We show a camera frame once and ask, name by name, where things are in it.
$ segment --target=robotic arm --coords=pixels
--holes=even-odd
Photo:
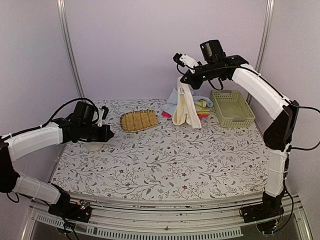
[[[262,204],[241,209],[244,221],[253,222],[283,214],[281,199],[285,193],[285,179],[289,169],[292,133],[295,127],[299,104],[281,94],[249,63],[239,55],[226,56],[218,40],[200,45],[207,64],[177,53],[173,60],[189,70],[181,82],[199,89],[204,81],[219,78],[234,81],[247,90],[268,112],[273,123],[263,134],[269,152],[268,181],[262,196]]]
[[[102,124],[102,119],[107,117],[108,108],[102,109],[103,114],[93,121],[98,109],[91,104],[79,101],[73,113],[67,118],[53,119],[45,127],[40,126],[38,129],[16,136],[11,137],[11,134],[2,136],[0,139],[0,192],[14,192],[40,199],[51,204],[49,213],[53,215],[87,222],[91,213],[87,202],[70,203],[70,195],[62,188],[17,173],[12,162],[39,149],[69,141],[107,142],[114,134],[109,125]]]

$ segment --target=vent grille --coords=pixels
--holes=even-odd
[[[54,216],[38,213],[36,219],[44,224],[62,229],[64,228],[64,221]],[[79,233],[109,240],[223,240],[243,236],[240,227],[209,232],[165,234],[116,231],[102,227],[87,226],[86,232]]]

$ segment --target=metal pole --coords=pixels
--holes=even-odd
[[[260,48],[258,53],[258,58],[256,60],[255,64],[255,70],[259,73],[261,71],[262,63],[264,60],[264,55],[267,47],[267,41],[270,33],[271,28],[271,22],[272,22],[272,15],[274,12],[274,5],[275,0],[267,0],[266,4],[266,10],[265,10],[265,16],[264,16],[264,26],[263,26],[263,32],[260,42]],[[252,102],[252,96],[248,93],[248,96],[246,98],[247,103],[250,105]]]
[[[76,59],[74,56],[72,44],[71,44],[71,38],[70,38],[70,32],[68,27],[68,21],[67,21],[67,14],[66,14],[66,7],[65,7],[65,0],[57,0],[58,5],[58,12],[60,17],[60,23],[62,28],[62,34],[64,38],[64,43],[66,47],[66,52],[68,54],[72,75],[75,83],[76,90],[78,92],[78,95],[80,98],[85,97],[85,93],[80,81],[79,72],[76,64]]]

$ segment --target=white wall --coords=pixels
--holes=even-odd
[[[262,74],[283,94],[301,106],[320,109],[320,1],[275,1],[270,38]],[[271,123],[257,102],[256,121],[262,130]],[[311,147],[320,140],[320,115],[300,110],[293,146]],[[314,239],[320,239],[320,148],[292,150],[288,176],[292,192],[298,192]]]
[[[76,98],[57,1],[0,0],[0,135],[40,125]],[[73,106],[62,112],[68,113]],[[16,170],[48,181],[61,146],[29,154]],[[0,239],[17,240],[30,201],[0,193]]]
[[[185,53],[203,62],[199,45],[212,39],[220,40],[227,55],[241,55],[254,66],[266,2],[66,1],[86,96],[94,100],[167,98],[180,76],[174,54]],[[225,87],[241,89],[227,81]],[[210,89],[205,83],[201,92],[208,95]]]

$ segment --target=floral tablecloth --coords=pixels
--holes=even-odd
[[[175,126],[161,115],[164,100],[110,100],[105,123],[114,137],[98,151],[68,143],[51,182],[75,193],[142,200],[221,198],[261,192],[267,151],[256,126],[221,128],[214,109],[201,129]],[[123,113],[155,110],[159,125],[123,132]]]

